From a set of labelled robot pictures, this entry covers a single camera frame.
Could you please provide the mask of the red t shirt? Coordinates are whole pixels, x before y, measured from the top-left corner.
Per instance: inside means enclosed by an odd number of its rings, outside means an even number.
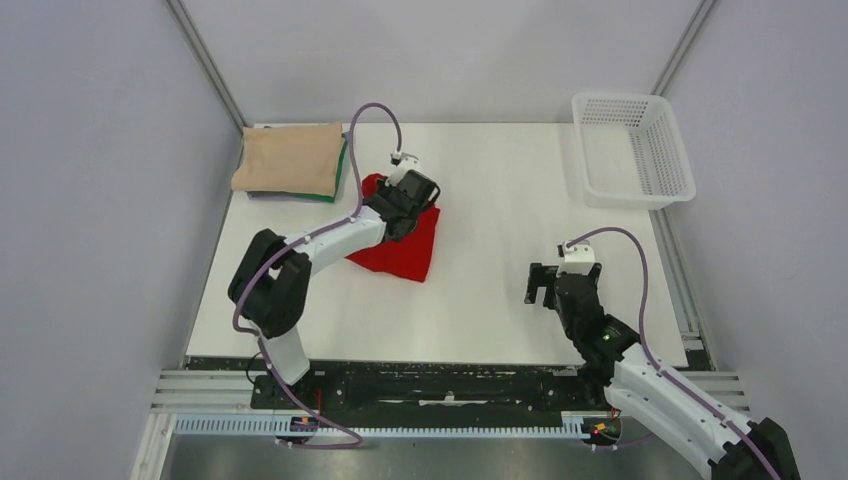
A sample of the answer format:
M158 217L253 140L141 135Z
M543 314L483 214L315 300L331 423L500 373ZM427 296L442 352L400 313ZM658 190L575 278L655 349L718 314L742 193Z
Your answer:
M361 182L364 200L376 192L377 182L387 176L373 173ZM441 210L436 206L424 213L416 229L400 242L383 242L347 256L351 262L376 273L422 283L432 262L436 227Z

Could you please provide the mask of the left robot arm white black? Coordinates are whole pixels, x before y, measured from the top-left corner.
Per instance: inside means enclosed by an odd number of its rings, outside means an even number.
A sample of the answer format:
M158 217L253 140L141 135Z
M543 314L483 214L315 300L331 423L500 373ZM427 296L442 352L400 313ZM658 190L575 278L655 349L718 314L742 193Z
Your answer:
M410 170L398 179L372 174L361 186L361 208L349 218L297 239L270 229L258 232L228 287L234 318L249 321L247 332L257 336L261 354L276 371L275 392L290 407L306 405L314 394L296 328L313 275L343 259L419 283L430 270L441 213L438 185Z

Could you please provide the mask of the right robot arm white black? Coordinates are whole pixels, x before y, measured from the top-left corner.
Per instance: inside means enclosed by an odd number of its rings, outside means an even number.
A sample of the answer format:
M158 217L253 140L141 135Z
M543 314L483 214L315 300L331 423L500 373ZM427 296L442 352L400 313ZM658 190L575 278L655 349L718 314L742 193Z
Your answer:
M750 419L650 358L641 336L601 306L600 273L598 263L586 274L541 263L531 264L528 272L526 303L535 303L542 293L544 307L557 313L584 360L578 371L580 400L632 416L705 479L799 478L784 428L770 418Z

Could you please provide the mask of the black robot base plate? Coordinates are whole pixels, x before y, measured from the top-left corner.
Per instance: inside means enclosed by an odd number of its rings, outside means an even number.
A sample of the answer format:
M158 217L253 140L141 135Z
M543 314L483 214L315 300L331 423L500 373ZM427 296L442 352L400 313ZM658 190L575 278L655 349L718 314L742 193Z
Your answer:
M350 429L554 427L566 412L594 412L584 430L619 432L621 415L574 367L315 361L282 388L269 371L251 381L256 410L298 402Z

